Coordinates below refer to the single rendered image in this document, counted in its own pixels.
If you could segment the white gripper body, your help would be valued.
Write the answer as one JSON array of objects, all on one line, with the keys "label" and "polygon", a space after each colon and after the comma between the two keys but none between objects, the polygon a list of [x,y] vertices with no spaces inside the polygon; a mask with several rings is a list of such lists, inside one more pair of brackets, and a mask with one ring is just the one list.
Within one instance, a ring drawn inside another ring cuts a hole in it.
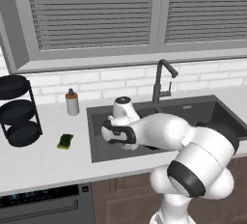
[{"label": "white gripper body", "polygon": [[120,143],[119,146],[121,149],[123,149],[125,151],[135,151],[139,147],[138,144],[124,144],[124,143]]}]

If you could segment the dark grey double sink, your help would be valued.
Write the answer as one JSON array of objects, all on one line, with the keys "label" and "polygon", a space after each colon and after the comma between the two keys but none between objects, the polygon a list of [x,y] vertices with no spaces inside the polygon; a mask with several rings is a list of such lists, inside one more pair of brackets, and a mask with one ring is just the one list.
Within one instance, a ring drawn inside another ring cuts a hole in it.
[{"label": "dark grey double sink", "polygon": [[[192,126],[198,122],[225,124],[233,129],[240,141],[247,138],[247,125],[215,95],[165,99],[159,102],[159,107],[162,112],[182,117]],[[117,143],[106,142],[101,136],[101,127],[112,111],[112,105],[87,108],[92,163],[164,153],[164,150],[145,146],[134,151],[124,150]]]}]

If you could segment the black sink tap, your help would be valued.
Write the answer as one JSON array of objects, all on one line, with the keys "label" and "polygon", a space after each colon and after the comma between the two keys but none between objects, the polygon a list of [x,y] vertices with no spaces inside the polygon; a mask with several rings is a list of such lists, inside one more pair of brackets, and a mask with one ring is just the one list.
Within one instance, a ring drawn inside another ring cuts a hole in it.
[{"label": "black sink tap", "polygon": [[167,91],[161,91],[161,73],[162,67],[165,67],[173,78],[178,76],[178,72],[174,69],[165,59],[161,59],[156,68],[155,82],[152,92],[152,103],[158,104],[161,97],[169,97],[171,95],[172,83],[169,83],[169,89]]}]

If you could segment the green yellow sponge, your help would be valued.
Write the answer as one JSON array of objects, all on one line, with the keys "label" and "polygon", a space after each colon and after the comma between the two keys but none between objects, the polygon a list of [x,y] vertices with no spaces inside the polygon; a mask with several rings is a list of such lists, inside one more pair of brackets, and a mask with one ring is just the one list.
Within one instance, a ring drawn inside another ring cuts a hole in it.
[{"label": "green yellow sponge", "polygon": [[57,148],[67,150],[70,147],[72,138],[73,138],[72,134],[63,134],[60,137],[60,142],[58,143]]}]

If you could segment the brown wooden cupboard door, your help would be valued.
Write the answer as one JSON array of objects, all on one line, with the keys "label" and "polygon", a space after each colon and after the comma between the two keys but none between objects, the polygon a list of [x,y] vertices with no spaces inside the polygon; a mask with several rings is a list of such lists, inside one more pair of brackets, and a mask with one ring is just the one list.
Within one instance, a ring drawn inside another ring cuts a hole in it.
[{"label": "brown wooden cupboard door", "polygon": [[92,189],[96,224],[150,224],[163,198],[149,173],[93,182]]},{"label": "brown wooden cupboard door", "polygon": [[247,224],[247,156],[231,160],[233,193],[224,200],[195,199],[188,212],[197,224]]}]

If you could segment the white soap dispenser orange collar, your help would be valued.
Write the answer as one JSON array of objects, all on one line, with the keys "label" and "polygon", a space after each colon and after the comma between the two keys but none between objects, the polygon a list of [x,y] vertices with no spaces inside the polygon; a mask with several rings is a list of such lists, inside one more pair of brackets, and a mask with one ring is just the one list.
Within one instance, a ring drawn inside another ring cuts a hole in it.
[{"label": "white soap dispenser orange collar", "polygon": [[79,102],[78,102],[78,95],[69,88],[69,91],[66,93],[66,103],[67,103],[67,110],[70,116],[76,116],[79,114]]}]

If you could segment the dark grey dishwasher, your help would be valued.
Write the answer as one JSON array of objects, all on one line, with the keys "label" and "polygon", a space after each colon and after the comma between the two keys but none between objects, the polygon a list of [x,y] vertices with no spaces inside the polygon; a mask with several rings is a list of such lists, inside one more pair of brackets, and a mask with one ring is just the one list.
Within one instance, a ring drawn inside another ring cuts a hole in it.
[{"label": "dark grey dishwasher", "polygon": [[95,224],[92,185],[88,182],[1,196],[0,224]]}]

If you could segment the grey window blind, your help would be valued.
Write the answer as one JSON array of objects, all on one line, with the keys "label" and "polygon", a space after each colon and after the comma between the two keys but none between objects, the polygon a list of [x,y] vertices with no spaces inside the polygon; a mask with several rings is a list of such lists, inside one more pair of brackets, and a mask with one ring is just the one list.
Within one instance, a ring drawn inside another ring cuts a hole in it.
[{"label": "grey window blind", "polygon": [[166,43],[247,40],[247,0],[169,0]]},{"label": "grey window blind", "polygon": [[152,0],[29,0],[41,51],[147,45]]}]

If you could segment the grey window frame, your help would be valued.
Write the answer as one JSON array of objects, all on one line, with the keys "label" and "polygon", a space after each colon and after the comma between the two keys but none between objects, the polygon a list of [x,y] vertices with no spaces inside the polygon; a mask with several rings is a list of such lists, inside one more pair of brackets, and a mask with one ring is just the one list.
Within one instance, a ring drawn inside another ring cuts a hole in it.
[{"label": "grey window frame", "polygon": [[152,0],[147,45],[41,51],[29,0],[0,0],[0,43],[11,73],[77,70],[247,57],[247,40],[166,43],[169,0]]}]

